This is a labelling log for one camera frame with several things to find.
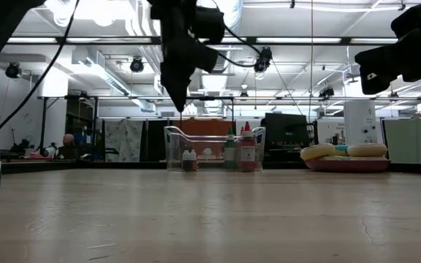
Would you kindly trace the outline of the green food coloring bottle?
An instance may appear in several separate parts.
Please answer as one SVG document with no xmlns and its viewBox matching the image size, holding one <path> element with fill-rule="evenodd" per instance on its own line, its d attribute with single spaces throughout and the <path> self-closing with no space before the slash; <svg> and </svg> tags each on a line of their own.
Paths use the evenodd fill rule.
<svg viewBox="0 0 421 263">
<path fill-rule="evenodd" d="M 235 169 L 236 164 L 236 141 L 232 128 L 229 128 L 226 142 L 224 143 L 224 165 L 227 169 Z"/>
</svg>

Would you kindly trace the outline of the person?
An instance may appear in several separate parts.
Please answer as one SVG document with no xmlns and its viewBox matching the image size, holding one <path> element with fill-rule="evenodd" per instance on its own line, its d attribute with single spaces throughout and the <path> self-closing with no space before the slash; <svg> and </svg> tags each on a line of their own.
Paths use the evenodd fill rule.
<svg viewBox="0 0 421 263">
<path fill-rule="evenodd" d="M 74 160 L 79 158 L 79 150 L 75 143 L 73 134 L 65 134 L 62 140 L 63 145 L 58 148 L 58 159 Z"/>
</svg>

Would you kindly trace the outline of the orange partition panel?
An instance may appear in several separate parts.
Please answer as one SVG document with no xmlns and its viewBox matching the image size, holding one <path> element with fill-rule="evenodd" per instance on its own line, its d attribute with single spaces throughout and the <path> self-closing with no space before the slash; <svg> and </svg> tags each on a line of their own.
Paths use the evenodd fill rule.
<svg viewBox="0 0 421 263">
<path fill-rule="evenodd" d="M 196 152 L 199 160 L 223 160 L 224 159 L 224 141 L 230 129 L 233 129 L 233 122 L 222 119 L 187 119 L 184 121 L 173 121 L 184 134 L 197 136 L 191 138 L 196 142 L 191 142 L 191 148 Z"/>
</svg>

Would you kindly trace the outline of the black background rig frame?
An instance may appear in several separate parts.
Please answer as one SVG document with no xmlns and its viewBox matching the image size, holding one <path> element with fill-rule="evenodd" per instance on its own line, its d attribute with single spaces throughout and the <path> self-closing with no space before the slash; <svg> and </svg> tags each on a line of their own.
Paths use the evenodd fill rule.
<svg viewBox="0 0 421 263">
<path fill-rule="evenodd" d="M 42 96 L 38 154 L 55 159 L 65 134 L 74 136 L 76 158 L 92 160 L 96 152 L 99 98 L 97 96 Z"/>
</svg>

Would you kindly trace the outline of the black aluminium rig frame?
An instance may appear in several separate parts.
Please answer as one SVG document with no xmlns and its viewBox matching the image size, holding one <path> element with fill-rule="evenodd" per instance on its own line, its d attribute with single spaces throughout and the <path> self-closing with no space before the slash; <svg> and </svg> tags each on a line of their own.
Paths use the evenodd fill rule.
<svg viewBox="0 0 421 263">
<path fill-rule="evenodd" d="M 224 37 L 220 44 L 217 45 L 246 45 L 249 47 L 256 46 L 301 46 L 301 45 L 320 45 L 320 46 L 354 46 L 354 45 L 386 45 L 393 41 L 393 38 L 370 37 L 377 40 L 376 42 L 367 42 L 367 37 Z M 61 43 L 61 37 L 11 37 L 8 40 L 9 45 L 54 45 Z M 130 36 L 130 37 L 67 37 L 65 45 L 137 45 L 137 46 L 159 46 L 161 44 L 160 37 L 153 36 Z M 151 99 L 151 100 L 167 100 L 166 97 L 152 96 L 129 96 L 132 99 Z M 90 98 L 98 102 L 100 99 L 108 99 L 100 96 L 61 96 L 61 99 L 80 99 Z M 200 101 L 210 101 L 211 99 L 230 100 L 232 110 L 237 97 L 230 96 L 188 96 L 186 99 L 195 99 Z M 17 174 L 27 172 L 44 172 L 63 169 L 165 169 L 164 162 L 146 161 L 138 164 L 106 164 L 100 161 L 13 161 L 7 159 L 1 166 L 2 174 Z M 268 169 L 308 169 L 301 162 L 290 161 L 268 162 L 265 168 Z M 421 174 L 421 164 L 391 164 L 389 166 L 391 172 L 408 172 Z"/>
</svg>

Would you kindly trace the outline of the silver ventilation duct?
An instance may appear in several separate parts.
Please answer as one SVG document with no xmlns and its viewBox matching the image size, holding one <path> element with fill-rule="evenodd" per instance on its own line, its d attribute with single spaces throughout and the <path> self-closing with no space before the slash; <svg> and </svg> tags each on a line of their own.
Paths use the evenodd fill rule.
<svg viewBox="0 0 421 263">
<path fill-rule="evenodd" d="M 238 33 L 243 12 L 243 0 L 197 0 L 198 7 L 219 8 L 224 13 L 224 23 L 233 33 Z M 231 63 L 221 56 L 211 74 L 228 73 Z"/>
</svg>

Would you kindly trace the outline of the pale green partition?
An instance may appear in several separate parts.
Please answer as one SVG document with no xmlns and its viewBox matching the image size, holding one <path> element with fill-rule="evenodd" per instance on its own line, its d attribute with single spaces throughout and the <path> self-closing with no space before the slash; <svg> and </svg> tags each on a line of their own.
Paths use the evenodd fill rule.
<svg viewBox="0 0 421 263">
<path fill-rule="evenodd" d="M 384 141 L 394 164 L 421 164 L 421 118 L 385 120 Z"/>
</svg>

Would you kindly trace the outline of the clear plastic bin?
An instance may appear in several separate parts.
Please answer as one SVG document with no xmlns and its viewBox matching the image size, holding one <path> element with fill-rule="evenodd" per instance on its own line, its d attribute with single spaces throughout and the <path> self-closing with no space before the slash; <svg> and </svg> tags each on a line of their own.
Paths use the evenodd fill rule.
<svg viewBox="0 0 421 263">
<path fill-rule="evenodd" d="M 254 139 L 256 141 L 256 169 L 254 172 L 259 172 L 262 170 L 262 163 L 264 159 L 265 152 L 265 133 L 266 130 L 264 127 L 256 127 L 251 129 L 254 133 Z M 164 141 L 165 141 L 165 153 L 166 153 L 166 162 L 167 169 L 170 171 L 183 171 L 182 169 L 182 154 L 187 149 L 189 152 L 193 150 L 191 148 L 191 142 L 196 142 L 196 140 L 191 140 L 191 138 L 197 138 L 197 136 L 189 136 L 184 134 L 176 126 L 167 126 L 164 128 Z M 198 169 L 200 170 L 219 170 L 219 171 L 232 171 L 232 172 L 241 172 L 238 168 L 238 142 L 240 135 L 235 135 L 236 141 L 236 168 L 227 169 L 224 165 L 223 160 L 199 160 L 197 159 Z"/>
</svg>

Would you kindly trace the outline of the red food coloring bottle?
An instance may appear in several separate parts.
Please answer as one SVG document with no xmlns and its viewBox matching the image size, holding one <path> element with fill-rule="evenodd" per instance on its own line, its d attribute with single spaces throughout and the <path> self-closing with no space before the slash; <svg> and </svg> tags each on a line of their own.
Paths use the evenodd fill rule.
<svg viewBox="0 0 421 263">
<path fill-rule="evenodd" d="M 243 127 L 238 142 L 238 161 L 241 172 L 253 172 L 256 169 L 256 141 L 248 121 Z"/>
</svg>

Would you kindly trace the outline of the black monitor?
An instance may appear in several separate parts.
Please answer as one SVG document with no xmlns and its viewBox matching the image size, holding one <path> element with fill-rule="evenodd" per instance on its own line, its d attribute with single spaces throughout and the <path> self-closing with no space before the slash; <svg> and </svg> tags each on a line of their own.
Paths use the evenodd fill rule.
<svg viewBox="0 0 421 263">
<path fill-rule="evenodd" d="M 267 113 L 265 115 L 265 144 L 269 149 L 282 149 L 286 146 L 308 147 L 307 125 L 304 115 Z"/>
</svg>

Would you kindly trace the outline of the white square column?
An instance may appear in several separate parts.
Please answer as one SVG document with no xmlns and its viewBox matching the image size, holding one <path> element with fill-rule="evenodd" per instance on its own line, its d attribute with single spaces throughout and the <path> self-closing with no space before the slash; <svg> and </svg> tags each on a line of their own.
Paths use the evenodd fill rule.
<svg viewBox="0 0 421 263">
<path fill-rule="evenodd" d="M 344 104 L 344 123 L 347 145 L 377 143 L 373 101 L 347 101 Z"/>
</svg>

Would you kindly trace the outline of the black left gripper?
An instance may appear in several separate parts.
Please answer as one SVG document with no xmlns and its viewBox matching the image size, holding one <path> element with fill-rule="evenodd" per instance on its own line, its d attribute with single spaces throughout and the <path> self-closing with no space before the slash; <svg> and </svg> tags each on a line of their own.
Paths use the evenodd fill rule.
<svg viewBox="0 0 421 263">
<path fill-rule="evenodd" d="M 172 44 L 187 37 L 194 18 L 196 0 L 151 0 L 151 19 L 160 22 L 163 62 L 160 63 L 161 84 L 167 90 L 175 108 L 183 112 L 187 88 L 196 68 L 211 72 L 218 52 L 209 47 L 193 47 L 178 52 L 177 83 L 171 66 L 166 62 L 172 57 Z"/>
</svg>

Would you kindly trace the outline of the grey marbled curtain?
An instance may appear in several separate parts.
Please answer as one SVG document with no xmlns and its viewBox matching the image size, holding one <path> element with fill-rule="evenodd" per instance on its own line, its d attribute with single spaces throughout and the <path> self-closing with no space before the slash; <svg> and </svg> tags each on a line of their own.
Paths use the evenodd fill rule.
<svg viewBox="0 0 421 263">
<path fill-rule="evenodd" d="M 142 133 L 142 121 L 105 121 L 105 161 L 139 162 Z"/>
</svg>

